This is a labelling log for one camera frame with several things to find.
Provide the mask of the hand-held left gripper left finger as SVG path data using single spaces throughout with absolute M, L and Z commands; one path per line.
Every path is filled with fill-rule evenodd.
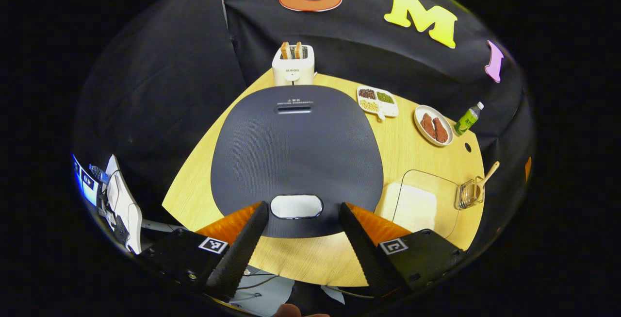
M 207 226 L 177 229 L 142 251 L 141 264 L 197 294 L 232 299 L 270 218 L 258 202 Z

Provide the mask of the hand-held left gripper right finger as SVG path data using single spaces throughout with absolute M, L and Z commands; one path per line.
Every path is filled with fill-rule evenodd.
M 419 294 L 450 274 L 464 251 L 432 229 L 409 231 L 343 202 L 340 225 L 377 299 Z

